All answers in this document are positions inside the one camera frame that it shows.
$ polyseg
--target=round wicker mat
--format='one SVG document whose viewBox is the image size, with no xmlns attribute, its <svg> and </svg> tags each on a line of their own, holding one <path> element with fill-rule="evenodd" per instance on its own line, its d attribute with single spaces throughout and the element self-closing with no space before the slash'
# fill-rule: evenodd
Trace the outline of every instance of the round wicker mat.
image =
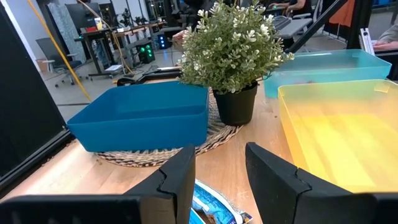
<svg viewBox="0 0 398 224">
<path fill-rule="evenodd" d="M 209 120 L 207 128 L 207 140 L 201 146 L 196 147 L 195 154 L 200 155 L 227 142 L 239 132 L 242 126 L 227 126 L 221 122 L 218 114 L 216 100 L 213 92 L 209 92 Z M 174 156 L 178 149 L 155 149 L 142 151 L 114 151 L 99 152 L 97 156 L 113 164 L 126 167 L 160 166 Z"/>
</svg>

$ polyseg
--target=yellow translucent bin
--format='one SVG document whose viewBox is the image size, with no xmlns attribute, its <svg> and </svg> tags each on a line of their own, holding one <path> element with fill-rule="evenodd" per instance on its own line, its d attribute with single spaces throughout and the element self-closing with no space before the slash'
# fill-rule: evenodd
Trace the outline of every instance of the yellow translucent bin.
<svg viewBox="0 0 398 224">
<path fill-rule="evenodd" d="M 398 86 L 386 80 L 279 87 L 294 164 L 354 193 L 398 191 Z"/>
</svg>

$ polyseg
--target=black flower pot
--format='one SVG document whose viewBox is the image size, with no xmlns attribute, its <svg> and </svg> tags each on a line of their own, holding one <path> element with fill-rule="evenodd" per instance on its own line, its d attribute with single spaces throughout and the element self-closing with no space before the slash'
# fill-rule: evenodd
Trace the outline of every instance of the black flower pot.
<svg viewBox="0 0 398 224">
<path fill-rule="evenodd" d="M 213 90 L 221 121 L 230 126 L 240 126 L 249 123 L 253 116 L 256 93 L 257 82 L 243 88 L 239 93 L 220 95 L 217 90 Z"/>
</svg>

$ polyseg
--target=potted plant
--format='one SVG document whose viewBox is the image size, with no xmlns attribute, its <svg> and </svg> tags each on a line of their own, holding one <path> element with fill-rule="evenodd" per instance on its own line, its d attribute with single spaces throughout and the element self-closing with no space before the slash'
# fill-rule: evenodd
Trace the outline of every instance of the potted plant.
<svg viewBox="0 0 398 224">
<path fill-rule="evenodd" d="M 218 1 L 210 11 L 199 10 L 196 29 L 188 28 L 183 37 L 180 81 L 211 87 L 227 125 L 250 122 L 257 81 L 294 58 L 284 53 L 272 16 L 262 16 L 265 10 Z"/>
</svg>

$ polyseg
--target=light blue translucent bin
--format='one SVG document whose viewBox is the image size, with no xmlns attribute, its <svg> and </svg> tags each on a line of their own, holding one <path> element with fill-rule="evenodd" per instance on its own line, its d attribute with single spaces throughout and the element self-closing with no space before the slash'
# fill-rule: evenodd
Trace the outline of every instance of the light blue translucent bin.
<svg viewBox="0 0 398 224">
<path fill-rule="evenodd" d="M 266 96 L 278 97 L 282 85 L 385 79 L 391 64 L 363 50 L 297 53 L 264 81 Z"/>
<path fill-rule="evenodd" d="M 112 88 L 68 121 L 89 152 L 199 146 L 206 141 L 208 89 L 179 82 Z"/>
</svg>

